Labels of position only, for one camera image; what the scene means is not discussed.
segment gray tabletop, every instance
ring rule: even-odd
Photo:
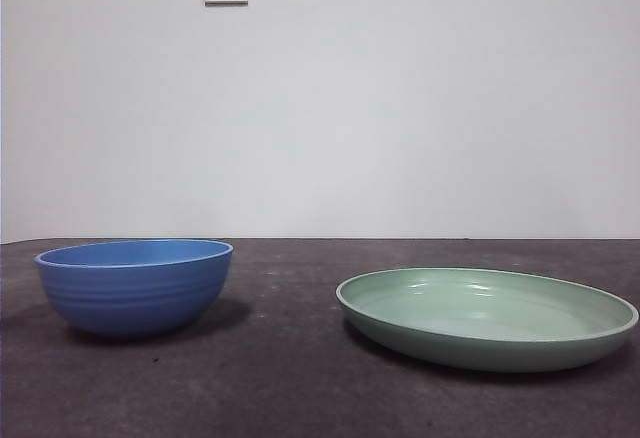
[[[638,330],[586,367],[504,375],[405,357],[343,320],[335,287],[408,266],[554,276],[640,304],[640,241],[226,240],[234,261],[193,325],[147,341],[74,331],[33,257],[2,246],[2,427],[12,437],[638,437]]]

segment plate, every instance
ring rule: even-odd
[[[346,317],[406,355],[473,370],[573,368],[619,348],[638,322],[625,300],[523,273],[410,268],[351,278],[336,290]]]

